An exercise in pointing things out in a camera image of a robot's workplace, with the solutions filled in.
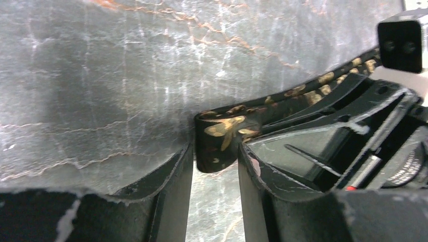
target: gray marble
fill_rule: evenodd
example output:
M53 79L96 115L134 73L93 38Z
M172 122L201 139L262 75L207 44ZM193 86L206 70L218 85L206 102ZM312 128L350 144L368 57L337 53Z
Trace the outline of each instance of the gray marble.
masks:
M238 163L213 174L193 172L186 242L245 241Z
M192 139L196 113L350 60L376 45L376 23L401 8L400 0L3 0L0 187L112 193ZM242 234L230 212L238 187L199 176L194 190L210 188L203 199L213 206L192 207L190 227L211 213L201 219L214 229L188 241Z

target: patterned strap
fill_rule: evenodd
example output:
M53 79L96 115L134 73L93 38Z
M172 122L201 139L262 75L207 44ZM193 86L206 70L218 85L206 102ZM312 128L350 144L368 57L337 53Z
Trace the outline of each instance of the patterned strap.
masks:
M293 89L199 113L194 118L198 169L207 173L223 170L237 159L238 144L260 136L264 125L319 102L349 73L370 75L380 65L376 48Z

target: red marking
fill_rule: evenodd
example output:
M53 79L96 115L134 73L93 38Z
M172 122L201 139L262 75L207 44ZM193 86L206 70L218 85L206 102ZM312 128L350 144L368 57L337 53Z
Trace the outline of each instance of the red marking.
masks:
M357 188L352 187L352 186L348 186L348 187L346 188L346 190L347 190L347 191L355 191L355 190L357 190Z
M88 1L100 7L111 9L111 10L117 10L118 8L122 7L121 4L115 2L114 0L88 0Z

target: gold floral pattern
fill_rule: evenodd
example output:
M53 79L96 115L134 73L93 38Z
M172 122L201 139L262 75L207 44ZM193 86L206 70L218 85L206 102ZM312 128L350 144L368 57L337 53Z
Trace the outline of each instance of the gold floral pattern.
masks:
M239 106L236 106L236 107L233 107L233 108L231 108L229 111L227 111L226 113L228 114L228 115L234 115L234 114L236 114L236 113L239 113L239 112L241 112L242 110L244 110L246 108L246 106L245 105L239 105Z
M334 78L334 73L329 72L329 73L323 75L322 77L318 78L318 82L322 85L325 85L328 82L330 82L331 80L333 80L333 78Z
M343 80L345 80L345 78L347 77L347 74L341 75L338 79L337 79L337 84L341 84L343 82Z
M326 84L322 87L319 88L319 90L324 94L324 95L328 95L329 93L332 92L332 89L330 88L330 85Z
M210 116L217 116L219 115L217 112L214 111L205 111L203 113L201 113L202 117L210 117Z
M260 135L259 131L249 129L240 129L238 132L243 135L242 139L244 143Z
M265 103L265 104L272 104L272 103L274 103L274 102L275 102L275 101L273 101L273 100L272 100L271 96L267 96L267 97L266 97L266 100L264 101L264 103Z
M306 97L306 100L308 101L309 105L314 105L317 102L321 101L323 97L321 95L317 94L315 91L311 91L304 94Z
M354 59L353 61L352 61L352 65L354 66L354 67L357 67L357 66L359 66L359 65L361 65L361 58L356 58L356 59Z
M285 97L296 97L296 96L299 96L299 95L301 95L301 91L303 91L303 90L305 90L305 88L306 88L306 85L305 84L303 84L303 85L301 85L301 86L298 86L298 87L296 87L296 88L293 88L293 89L291 89L291 90L289 90L289 91L287 91L285 94L284 94L284 96Z
M221 151L225 151L227 147L230 145L232 139L236 137L236 132L235 132L236 125L244 122L244 120L245 120L245 116L224 118L224 119L218 119L218 120L204 120L206 122L219 123L219 124L210 126L208 128L205 128L204 132L214 137L224 136L225 139L223 140Z
M370 59L365 62L365 65L367 66L367 69L370 73L375 72L375 64L376 64L376 61L374 59Z
M255 108L249 108L249 109L247 109L247 114L254 113L254 112L256 112L257 110L258 110L258 108L257 108L257 107L255 107Z

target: marble surface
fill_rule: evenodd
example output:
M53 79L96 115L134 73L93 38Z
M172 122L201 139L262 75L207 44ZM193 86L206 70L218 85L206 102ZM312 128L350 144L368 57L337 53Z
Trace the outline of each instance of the marble surface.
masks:
M400 0L3 0L0 187L113 193L192 139L198 112L350 60L376 45L377 22L401 8ZM242 238L233 167L195 172L188 241Z

